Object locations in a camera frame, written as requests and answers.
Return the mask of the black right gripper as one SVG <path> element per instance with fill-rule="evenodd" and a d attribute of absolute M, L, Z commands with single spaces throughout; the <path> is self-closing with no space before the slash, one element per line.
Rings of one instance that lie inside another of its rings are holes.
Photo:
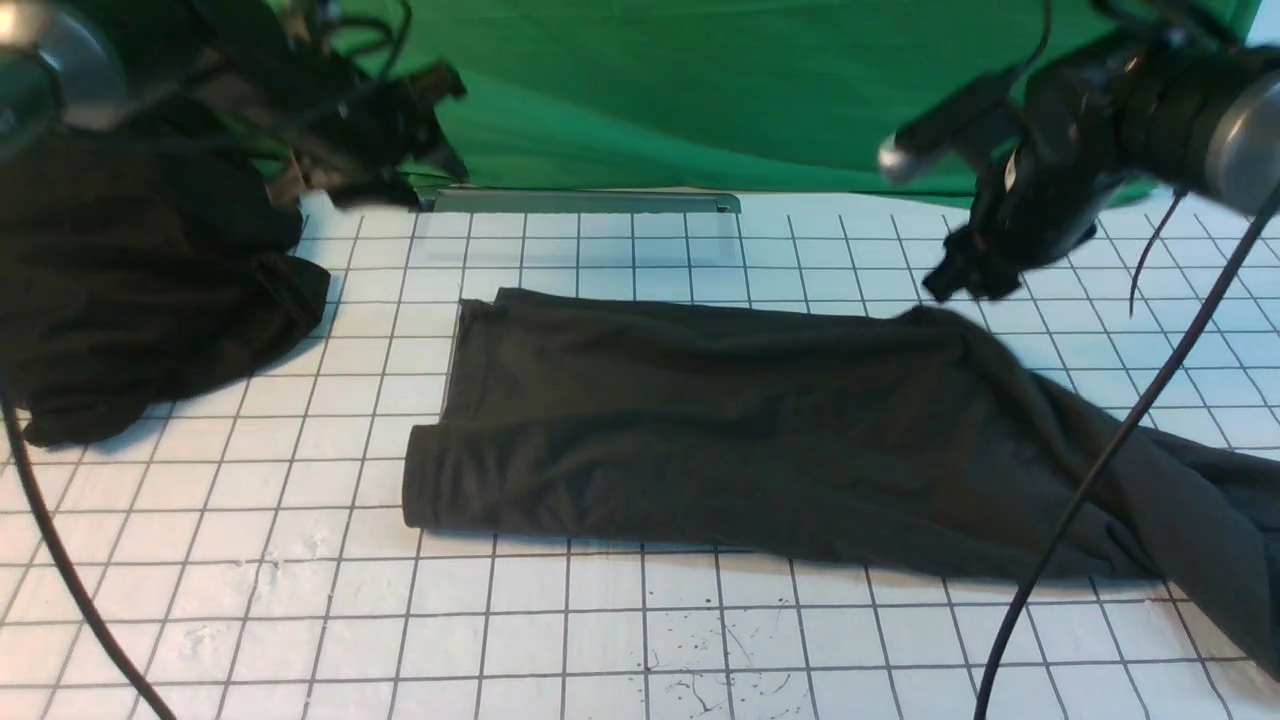
<path fill-rule="evenodd" d="M 968 222 L 945 238 L 923 281 L 936 301 L 1005 299 L 1027 272 L 1094 237 L 1098 213 L 1132 178 L 1117 108 L 1146 49 L 1138 35 L 1106 35 L 1051 61 L 1033 53 L 1010 65 L 1021 72 L 1010 102 L 1023 136 L 993 152 L 984 174 L 973 170 Z"/>

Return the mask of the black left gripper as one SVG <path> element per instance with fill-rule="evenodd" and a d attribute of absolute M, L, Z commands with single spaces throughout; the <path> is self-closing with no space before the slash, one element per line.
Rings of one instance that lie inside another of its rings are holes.
<path fill-rule="evenodd" d="M 419 192 L 402 169 L 411 161 L 433 167 L 456 184 L 467 184 L 468 168 L 436 117 L 438 104 L 461 100 L 466 94 L 460 73 L 447 61 L 366 88 L 285 135 L 291 154 L 266 182 L 269 200 L 285 206 L 321 192 L 338 209 L 419 210 Z"/>

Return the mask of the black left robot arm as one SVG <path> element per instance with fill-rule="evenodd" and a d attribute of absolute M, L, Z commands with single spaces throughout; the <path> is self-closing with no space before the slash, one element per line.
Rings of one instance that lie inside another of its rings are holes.
<path fill-rule="evenodd" d="M 285 149 L 275 205 L 321 191 L 416 209 L 404 163 L 470 181 L 436 118 L 466 87 L 447 61 L 396 74 L 413 22 L 399 8 L 392 26 L 337 1 L 5 1 L 3 156 L 52 129 L 184 155 L 265 138 Z"/>

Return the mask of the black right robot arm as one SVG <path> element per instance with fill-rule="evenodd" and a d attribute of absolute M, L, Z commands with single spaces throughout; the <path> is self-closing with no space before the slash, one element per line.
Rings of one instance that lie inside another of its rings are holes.
<path fill-rule="evenodd" d="M 1004 299 L 1089 242 L 1119 190 L 1149 177 L 1247 217 L 1277 184 L 1277 49 L 1115 31 L 1034 70 L 975 77 L 896 136 L 909 158 L 975 172 L 966 224 L 923 282 L 937 301 Z"/>

